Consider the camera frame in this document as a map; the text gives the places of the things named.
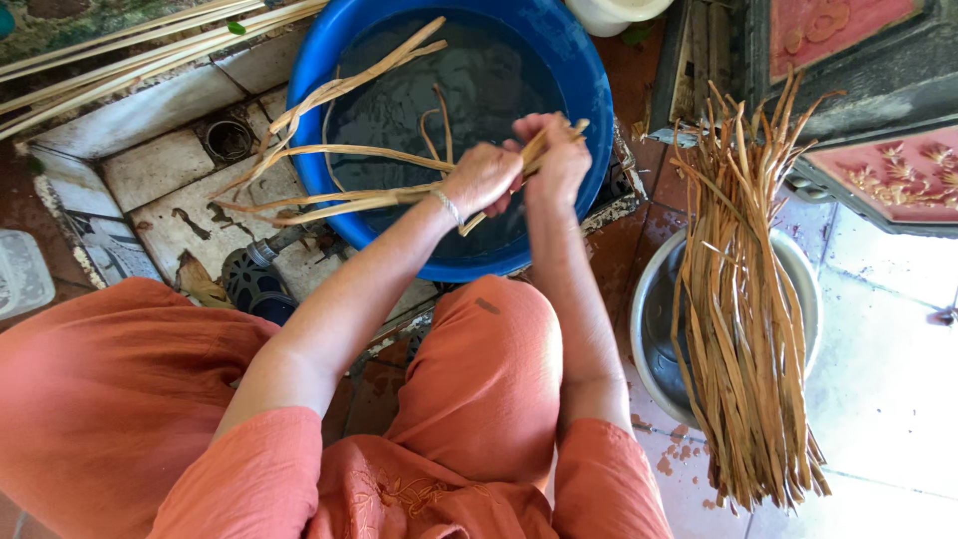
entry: metal bowl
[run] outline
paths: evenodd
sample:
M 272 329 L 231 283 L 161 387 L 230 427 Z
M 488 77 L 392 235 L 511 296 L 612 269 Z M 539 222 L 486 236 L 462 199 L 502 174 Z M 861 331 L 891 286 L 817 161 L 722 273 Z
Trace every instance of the metal bowl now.
M 689 405 L 689 396 L 682 382 L 671 338 L 673 293 L 685 252 L 685 234 L 685 227 L 675 232 L 655 251 L 655 255 L 642 272 L 632 298 L 629 332 L 635 365 L 652 400 L 672 419 L 697 429 L 698 422 Z M 802 306 L 806 343 L 805 375 L 808 377 L 818 353 L 818 337 L 822 325 L 822 291 L 818 287 L 814 269 L 802 249 L 781 230 L 773 229 L 770 239 L 782 267 L 791 278 L 798 294 L 798 302 Z M 680 318 L 678 323 L 679 346 L 688 358 L 684 319 Z

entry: orange pants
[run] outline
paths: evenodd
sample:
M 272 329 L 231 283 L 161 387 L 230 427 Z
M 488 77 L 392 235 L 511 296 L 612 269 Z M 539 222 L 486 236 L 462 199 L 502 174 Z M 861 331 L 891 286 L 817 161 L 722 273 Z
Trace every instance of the orange pants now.
M 277 331 L 143 278 L 18 324 L 0 335 L 0 490 L 65 537 L 145 537 Z M 389 439 L 470 480 L 544 482 L 561 339 L 533 287 L 447 294 L 406 380 Z

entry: hand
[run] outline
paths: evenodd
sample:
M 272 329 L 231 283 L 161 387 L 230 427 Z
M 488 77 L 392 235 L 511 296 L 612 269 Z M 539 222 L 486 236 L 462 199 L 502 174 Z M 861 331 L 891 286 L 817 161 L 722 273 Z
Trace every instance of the hand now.
M 442 190 L 463 218 L 479 210 L 494 217 L 506 211 L 521 185 L 522 158 L 484 142 L 463 154 Z
M 576 133 L 561 113 L 530 114 L 513 123 L 515 134 L 527 142 L 543 129 L 547 150 L 542 168 L 526 182 L 526 206 L 530 211 L 573 210 L 582 179 L 592 166 L 592 155 L 584 142 L 572 142 Z M 503 146 L 513 152 L 520 148 L 512 140 Z

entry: white bucket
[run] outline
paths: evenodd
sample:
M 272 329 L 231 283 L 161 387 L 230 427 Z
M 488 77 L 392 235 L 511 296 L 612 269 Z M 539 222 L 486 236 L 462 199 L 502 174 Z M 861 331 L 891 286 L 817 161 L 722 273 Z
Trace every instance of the white bucket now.
M 673 0 L 565 0 L 586 32 L 595 37 L 621 34 L 633 22 L 658 16 Z

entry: sandal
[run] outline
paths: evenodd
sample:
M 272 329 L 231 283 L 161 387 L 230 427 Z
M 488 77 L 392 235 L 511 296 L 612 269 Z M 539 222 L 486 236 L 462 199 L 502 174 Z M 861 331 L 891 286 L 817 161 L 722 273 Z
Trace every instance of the sandal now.
M 231 252 L 223 261 L 222 283 L 230 301 L 244 313 L 252 313 L 267 299 L 278 300 L 293 309 L 299 306 L 276 268 L 257 266 L 245 248 Z

